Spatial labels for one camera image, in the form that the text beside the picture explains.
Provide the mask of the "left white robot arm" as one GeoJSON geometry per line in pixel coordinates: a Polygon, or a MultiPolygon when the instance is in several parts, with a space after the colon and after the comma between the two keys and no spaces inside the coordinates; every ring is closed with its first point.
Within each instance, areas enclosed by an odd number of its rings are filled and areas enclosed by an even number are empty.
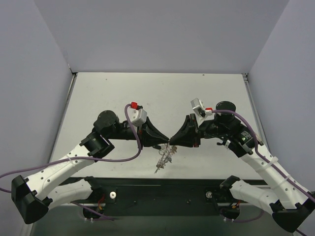
{"type": "Polygon", "coordinates": [[[133,115],[124,122],[120,122],[113,111],[103,111],[93,126],[91,133],[56,164],[12,180],[11,198],[26,224],[38,221],[57,206],[76,200],[104,203],[109,194],[94,177],[84,177],[66,185],[62,183],[79,170],[103,160],[114,149],[111,139],[136,140],[139,151],[169,141],[153,126],[142,108],[135,108],[133,115]]]}

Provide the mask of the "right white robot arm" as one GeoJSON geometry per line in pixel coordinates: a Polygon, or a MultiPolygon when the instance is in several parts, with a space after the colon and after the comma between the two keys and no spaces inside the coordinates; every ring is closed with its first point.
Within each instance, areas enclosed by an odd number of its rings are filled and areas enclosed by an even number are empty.
{"type": "Polygon", "coordinates": [[[285,231],[294,233],[315,209],[315,194],[296,181],[273,156],[236,106],[222,101],[215,109],[205,108],[196,98],[193,113],[170,139],[172,146],[197,148],[201,139],[218,138],[218,144],[247,163],[270,187],[269,191],[230,176],[220,188],[232,198],[250,203],[269,213],[285,231]]]}

